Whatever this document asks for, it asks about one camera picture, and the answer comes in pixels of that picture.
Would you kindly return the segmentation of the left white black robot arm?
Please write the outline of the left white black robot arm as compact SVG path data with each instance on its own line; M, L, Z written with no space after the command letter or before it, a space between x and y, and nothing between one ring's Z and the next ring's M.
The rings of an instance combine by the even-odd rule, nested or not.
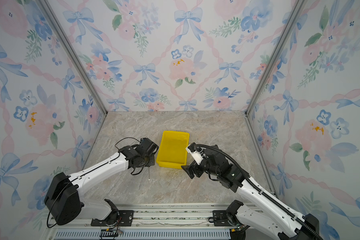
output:
M55 175L44 199L49 210L47 220L54 221L54 224L47 223L47 227L66 225L77 218L116 226L122 216L111 200L88 200L84 195L115 174L131 169L131 174L136 176L136 169L154 166L158 150L159 146L153 141L141 138L137 144L118 148L116 153L87 169L70 175Z

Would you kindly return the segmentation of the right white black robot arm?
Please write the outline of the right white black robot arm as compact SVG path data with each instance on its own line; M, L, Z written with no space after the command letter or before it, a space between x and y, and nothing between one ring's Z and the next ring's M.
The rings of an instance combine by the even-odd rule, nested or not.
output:
M288 207L263 188L237 161L219 149L192 143L187 152L194 159L182 169L193 179L207 174L210 180L255 204L262 212L252 212L244 203L233 201L226 209L230 225L254 228L274 240L320 240L320 222Z

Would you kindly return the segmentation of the yellow plastic bin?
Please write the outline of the yellow plastic bin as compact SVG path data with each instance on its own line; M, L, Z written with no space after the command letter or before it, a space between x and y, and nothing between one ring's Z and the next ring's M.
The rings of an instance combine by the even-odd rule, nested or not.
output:
M164 131L156 162L162 168L182 169L187 164L190 134Z

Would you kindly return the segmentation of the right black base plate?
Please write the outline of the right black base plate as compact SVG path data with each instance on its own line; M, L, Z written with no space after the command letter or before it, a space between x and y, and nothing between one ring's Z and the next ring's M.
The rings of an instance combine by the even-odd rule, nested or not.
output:
M238 211L228 212L226 210L214 210L213 215L208 218L208 222L215 227L231 228L250 228L250 225L243 224L239 221Z

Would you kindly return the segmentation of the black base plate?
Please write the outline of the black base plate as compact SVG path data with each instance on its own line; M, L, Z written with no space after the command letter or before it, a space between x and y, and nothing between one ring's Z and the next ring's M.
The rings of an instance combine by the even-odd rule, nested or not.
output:
M214 210L213 215L208 218L208 222L215 227L231 228L250 228L250 225L243 224L239 221L238 211L228 212L226 210Z
M104 220L92 219L92 227L131 227L134 219L133 210L112 211Z

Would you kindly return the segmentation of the aluminium rail frame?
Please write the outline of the aluminium rail frame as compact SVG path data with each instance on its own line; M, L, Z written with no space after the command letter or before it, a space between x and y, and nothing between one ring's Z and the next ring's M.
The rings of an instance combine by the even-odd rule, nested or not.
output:
M245 204L252 212L262 211ZM227 205L121 205L120 210L133 210L131 227L92 227L90 219L77 219L64 226L46 229L43 240L273 240L250 228L215 227L208 222L214 210Z

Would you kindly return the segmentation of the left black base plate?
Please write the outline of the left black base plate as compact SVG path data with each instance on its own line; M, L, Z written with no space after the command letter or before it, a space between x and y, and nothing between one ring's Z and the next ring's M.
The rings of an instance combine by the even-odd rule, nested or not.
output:
M92 227L131 227L134 219L133 210L112 211L104 220L92 219Z

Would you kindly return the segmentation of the right aluminium corner post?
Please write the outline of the right aluminium corner post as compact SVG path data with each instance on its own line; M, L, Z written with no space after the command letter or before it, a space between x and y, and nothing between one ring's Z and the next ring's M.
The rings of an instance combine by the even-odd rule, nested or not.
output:
M286 45L286 41L288 40L288 38L292 32L292 28L295 27L296 22L298 21L298 18L302 14L302 10L303 10L305 4L306 4L306 1L298 0L298 1L296 1L295 6L292 8L291 14L287 21L287 24L285 25L285 27L280 35L280 39L277 42L277 44L275 45L275 49L270 56L269 64L267 65L257 87L255 88L255 92L251 98L251 102L245 111L246 118L248 118L254 111L255 105L257 104L257 100L258 100L259 96L261 95L263 87L267 83L268 77L270 76L271 71L273 70L274 66L277 65L278 59Z

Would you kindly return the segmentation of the aluminium corner post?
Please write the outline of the aluminium corner post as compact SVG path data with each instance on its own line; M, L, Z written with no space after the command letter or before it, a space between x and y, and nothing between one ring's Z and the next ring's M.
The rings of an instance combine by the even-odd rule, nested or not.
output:
M251 102L245 111L246 118L248 118L254 111L255 105L257 104L257 100L258 100L259 96L261 95L263 87L267 83L268 77L270 76L271 71L273 70L274 66L277 65L278 59L286 45L286 41L288 40L288 38L292 32L292 28L295 27L296 22L298 21L298 18L302 14L302 10L303 10L305 4L306 4L306 1L298 0L298 1L296 1L295 6L292 8L291 14L287 21L287 24L285 25L285 27L280 35L280 39L277 42L277 44L275 45L275 49L270 56L269 64L267 65L257 87L255 88L255 92L251 98Z
M48 3L48 1L36 1L36 4L41 9L42 13L45 15L48 23L51 25L53 31L57 34L60 41L62 42L63 48L67 55L69 56L69 59L71 60L73 66L78 71L80 77L84 81L86 87L89 89L90 94L93 96L95 102L100 107L101 112L106 116L108 111L105 108L105 105L103 101L101 100L99 94L97 93L94 84L89 79L85 68L83 64L80 61L80 58L76 51L74 50L72 44L69 41L69 38L64 31L62 25L60 24L58 18L56 17L51 5Z

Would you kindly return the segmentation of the left aluminium corner post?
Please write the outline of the left aluminium corner post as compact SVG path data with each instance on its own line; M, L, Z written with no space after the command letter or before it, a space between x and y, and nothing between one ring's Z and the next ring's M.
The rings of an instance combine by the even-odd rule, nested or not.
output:
M105 108L105 105L103 101L101 100L99 94L97 93L94 84L89 79L85 68L83 64L80 61L80 58L76 51L74 50L72 44L69 41L69 38L64 31L62 25L60 24L58 18L56 17L51 5L48 3L48 1L36 1L36 4L41 9L42 13L45 15L48 23L51 25L53 31L57 34L60 41L62 42L63 48L67 55L69 56L69 59L71 60L73 66L78 71L80 77L84 81L86 87L89 89L90 94L93 96L95 102L100 107L101 112L106 116L108 111Z

